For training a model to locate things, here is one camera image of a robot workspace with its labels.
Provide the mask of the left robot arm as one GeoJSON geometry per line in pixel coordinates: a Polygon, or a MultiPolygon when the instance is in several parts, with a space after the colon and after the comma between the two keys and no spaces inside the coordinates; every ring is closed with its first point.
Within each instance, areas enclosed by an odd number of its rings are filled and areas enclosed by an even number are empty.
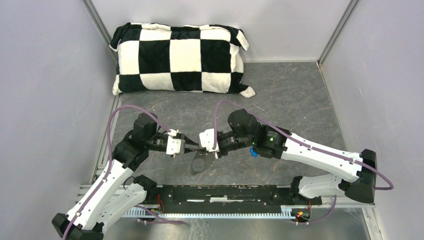
{"type": "Polygon", "coordinates": [[[142,113],[133,128],[113,150],[112,158],[88,192],[67,213],[57,213],[52,224],[64,240],[101,240],[107,230],[135,205],[153,203],[157,198],[155,183],[138,176],[134,183],[113,198],[150,151],[175,156],[196,151],[199,144],[179,130],[159,132],[157,116],[142,113]]]}

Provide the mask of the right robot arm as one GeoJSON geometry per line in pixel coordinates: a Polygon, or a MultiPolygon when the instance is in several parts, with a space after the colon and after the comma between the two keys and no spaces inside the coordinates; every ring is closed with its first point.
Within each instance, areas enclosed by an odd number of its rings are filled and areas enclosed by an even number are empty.
{"type": "Polygon", "coordinates": [[[232,112],[229,132],[207,129],[198,135],[201,148],[216,158],[249,148],[253,156],[303,163],[327,172],[294,177],[289,199],[295,204],[320,196],[345,195],[353,201],[375,201],[377,155],[373,150],[349,152],[306,140],[290,131],[261,124],[245,109],[232,112]]]}

